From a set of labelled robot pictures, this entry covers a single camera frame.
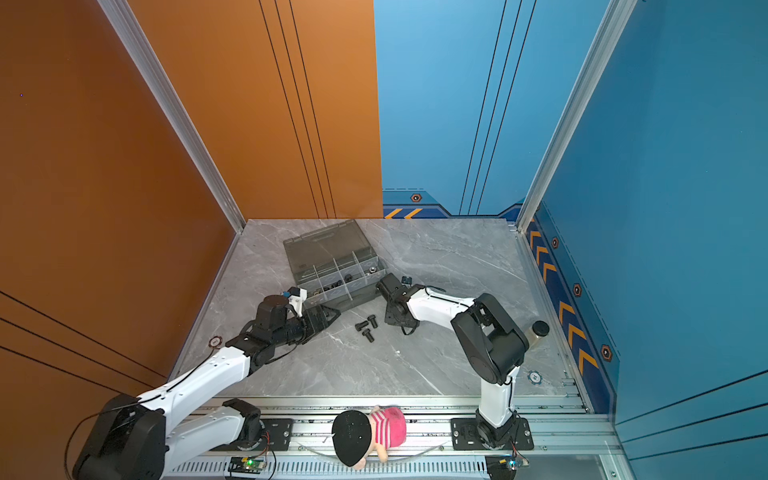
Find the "grey plastic organizer box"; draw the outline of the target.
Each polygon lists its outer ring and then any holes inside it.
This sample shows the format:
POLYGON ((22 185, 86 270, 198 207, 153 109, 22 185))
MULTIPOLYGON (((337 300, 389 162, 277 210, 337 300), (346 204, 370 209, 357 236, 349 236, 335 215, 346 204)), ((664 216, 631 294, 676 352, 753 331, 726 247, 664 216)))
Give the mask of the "grey plastic organizer box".
POLYGON ((296 286, 307 290, 305 309, 325 305, 344 312, 371 301, 379 294, 376 284, 388 274, 385 261, 354 220, 288 239, 283 245, 296 286), (367 273, 371 266, 378 268, 373 275, 367 273), (346 283, 348 274, 354 280, 346 283), (339 280, 345 283, 336 287, 339 280), (334 290, 324 292, 328 286, 334 290), (310 296, 316 289, 322 293, 310 296))

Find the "aluminium rail frame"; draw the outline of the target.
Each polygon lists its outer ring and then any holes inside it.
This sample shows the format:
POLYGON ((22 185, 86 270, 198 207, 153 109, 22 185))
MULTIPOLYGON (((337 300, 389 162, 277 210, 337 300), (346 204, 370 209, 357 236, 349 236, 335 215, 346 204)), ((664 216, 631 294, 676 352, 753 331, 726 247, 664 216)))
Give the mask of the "aluminium rail frame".
POLYGON ((218 397, 160 426, 150 402, 108 444, 118 479, 628 479, 608 420, 525 398, 494 429, 474 397, 218 397))

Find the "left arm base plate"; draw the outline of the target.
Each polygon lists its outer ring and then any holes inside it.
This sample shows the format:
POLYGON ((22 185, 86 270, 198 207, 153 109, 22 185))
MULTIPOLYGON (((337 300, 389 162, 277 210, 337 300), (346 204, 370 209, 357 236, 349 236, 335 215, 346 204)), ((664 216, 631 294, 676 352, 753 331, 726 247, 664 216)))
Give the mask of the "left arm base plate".
POLYGON ((233 445, 241 451, 288 451, 293 426, 289 418, 246 420, 233 445))

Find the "right aluminium corner post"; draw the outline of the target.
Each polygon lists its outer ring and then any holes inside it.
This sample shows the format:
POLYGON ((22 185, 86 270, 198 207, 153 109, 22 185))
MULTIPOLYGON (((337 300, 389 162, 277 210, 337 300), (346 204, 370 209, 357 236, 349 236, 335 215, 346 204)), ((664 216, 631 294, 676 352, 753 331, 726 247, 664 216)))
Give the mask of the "right aluminium corner post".
POLYGON ((637 0, 608 3, 522 205, 516 221, 520 235, 532 222, 636 5, 637 0))

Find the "left aluminium corner post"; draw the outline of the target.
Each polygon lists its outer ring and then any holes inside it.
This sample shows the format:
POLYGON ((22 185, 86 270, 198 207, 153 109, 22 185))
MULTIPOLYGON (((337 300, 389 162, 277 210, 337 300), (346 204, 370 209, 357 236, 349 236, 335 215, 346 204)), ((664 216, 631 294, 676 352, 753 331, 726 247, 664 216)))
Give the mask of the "left aluminium corner post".
POLYGON ((246 220, 131 6, 124 0, 99 0, 98 5, 221 211, 233 230, 241 234, 246 220))

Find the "round floor marker right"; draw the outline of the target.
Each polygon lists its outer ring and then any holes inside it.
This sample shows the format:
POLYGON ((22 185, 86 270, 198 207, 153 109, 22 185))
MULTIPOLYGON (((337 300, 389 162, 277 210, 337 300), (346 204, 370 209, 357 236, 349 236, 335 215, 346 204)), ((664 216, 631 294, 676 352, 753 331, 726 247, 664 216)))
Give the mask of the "round floor marker right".
POLYGON ((539 385, 542 383, 542 376, 537 371, 530 371, 528 373, 528 379, 534 385, 539 385))

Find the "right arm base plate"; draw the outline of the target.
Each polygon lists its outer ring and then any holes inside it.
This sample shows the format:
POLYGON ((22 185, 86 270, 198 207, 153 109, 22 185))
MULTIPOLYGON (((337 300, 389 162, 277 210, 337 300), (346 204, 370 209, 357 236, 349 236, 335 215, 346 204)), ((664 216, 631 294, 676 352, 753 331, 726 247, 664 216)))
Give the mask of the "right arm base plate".
POLYGON ((528 420, 513 415, 501 427, 494 427, 480 417, 452 418, 451 440, 454 450, 516 450, 535 448, 528 420))

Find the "left circuit board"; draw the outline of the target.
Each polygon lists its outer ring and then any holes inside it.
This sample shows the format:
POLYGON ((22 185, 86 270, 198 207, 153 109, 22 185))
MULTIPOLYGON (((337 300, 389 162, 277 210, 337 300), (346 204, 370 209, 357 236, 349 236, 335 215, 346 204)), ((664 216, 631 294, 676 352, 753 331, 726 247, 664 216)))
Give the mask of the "left circuit board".
POLYGON ((261 475, 268 470, 269 462, 257 457, 231 457, 227 467, 227 474, 234 475, 261 475))

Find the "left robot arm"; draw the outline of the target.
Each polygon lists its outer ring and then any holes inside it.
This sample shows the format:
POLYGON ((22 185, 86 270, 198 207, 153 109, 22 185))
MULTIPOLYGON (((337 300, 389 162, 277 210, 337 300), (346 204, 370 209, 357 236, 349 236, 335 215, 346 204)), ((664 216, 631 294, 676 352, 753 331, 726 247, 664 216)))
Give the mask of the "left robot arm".
POLYGON ((259 407, 230 399, 214 412, 189 416, 228 387, 278 360, 277 348, 298 347, 332 325, 340 310, 284 293, 264 298, 256 316, 234 338, 211 341, 208 356, 180 377, 137 397, 119 394, 91 415, 94 425, 70 479, 160 479, 213 448, 250 450, 268 445, 259 407))

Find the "aluminium corner post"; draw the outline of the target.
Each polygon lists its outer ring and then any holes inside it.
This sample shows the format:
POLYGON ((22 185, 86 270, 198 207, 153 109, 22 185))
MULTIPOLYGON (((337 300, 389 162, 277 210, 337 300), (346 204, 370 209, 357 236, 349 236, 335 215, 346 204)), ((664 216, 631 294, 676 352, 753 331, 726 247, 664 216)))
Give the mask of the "aluminium corner post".
POLYGON ((637 0, 608 3, 522 205, 516 221, 520 235, 532 222, 636 5, 637 0))
POLYGON ((233 230, 241 234, 246 220, 131 6, 124 0, 99 0, 98 5, 221 211, 233 230))

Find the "right circuit board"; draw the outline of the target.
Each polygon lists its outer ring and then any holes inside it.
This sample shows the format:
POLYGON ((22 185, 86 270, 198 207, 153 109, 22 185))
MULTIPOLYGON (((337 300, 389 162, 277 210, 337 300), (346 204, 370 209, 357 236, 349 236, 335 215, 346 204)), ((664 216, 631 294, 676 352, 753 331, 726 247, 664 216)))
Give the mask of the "right circuit board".
POLYGON ((490 480, 514 480, 521 468, 527 468, 530 462, 524 456, 486 456, 486 471, 490 480))

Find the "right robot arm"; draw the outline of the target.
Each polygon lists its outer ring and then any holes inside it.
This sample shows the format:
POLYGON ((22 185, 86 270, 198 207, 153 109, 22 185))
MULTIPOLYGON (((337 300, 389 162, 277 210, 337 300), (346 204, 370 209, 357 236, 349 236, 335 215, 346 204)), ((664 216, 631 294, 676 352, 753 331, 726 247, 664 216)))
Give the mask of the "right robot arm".
POLYGON ((489 450, 517 447, 524 419, 514 407, 516 380, 531 341, 499 301, 483 293, 459 298, 425 285, 407 286, 393 274, 377 285, 386 300, 385 322, 408 336, 423 323, 452 331, 481 378, 475 431, 489 450))

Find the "circuit board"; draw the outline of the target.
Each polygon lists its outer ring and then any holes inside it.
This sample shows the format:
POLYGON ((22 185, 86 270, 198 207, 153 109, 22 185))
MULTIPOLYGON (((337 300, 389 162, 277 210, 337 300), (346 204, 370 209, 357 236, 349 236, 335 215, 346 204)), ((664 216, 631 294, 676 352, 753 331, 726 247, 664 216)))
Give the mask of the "circuit board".
POLYGON ((231 457, 227 467, 227 474, 234 475, 261 475, 268 470, 269 462, 257 457, 231 457))
POLYGON ((486 471, 490 480, 514 480, 521 468, 527 468, 530 462, 524 456, 486 456, 486 471))

